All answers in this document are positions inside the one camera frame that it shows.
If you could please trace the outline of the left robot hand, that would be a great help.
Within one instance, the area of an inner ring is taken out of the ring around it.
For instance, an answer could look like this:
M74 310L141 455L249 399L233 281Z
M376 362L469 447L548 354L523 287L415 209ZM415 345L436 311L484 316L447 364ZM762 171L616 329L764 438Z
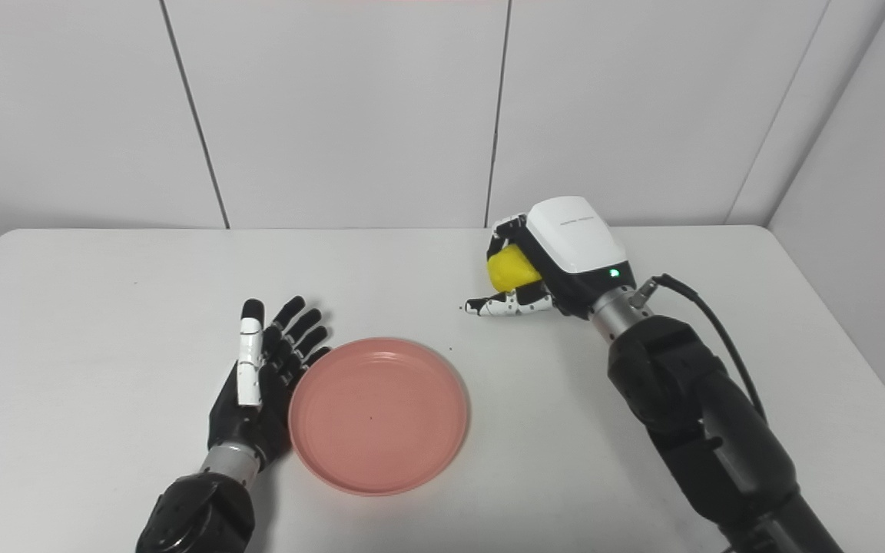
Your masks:
M235 443L255 452L259 470L291 449L288 413L299 382L330 347L323 313L301 296L291 298L264 323L261 368L257 372L261 405L240 406L234 370L225 380L208 416L207 447Z

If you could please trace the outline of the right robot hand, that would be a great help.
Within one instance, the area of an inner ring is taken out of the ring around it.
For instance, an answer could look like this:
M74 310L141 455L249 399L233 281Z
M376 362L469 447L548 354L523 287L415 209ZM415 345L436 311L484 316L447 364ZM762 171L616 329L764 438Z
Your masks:
M492 225L486 270L491 296L467 299L478 317L556 310L589 319L636 287L625 246L585 198L561 196Z

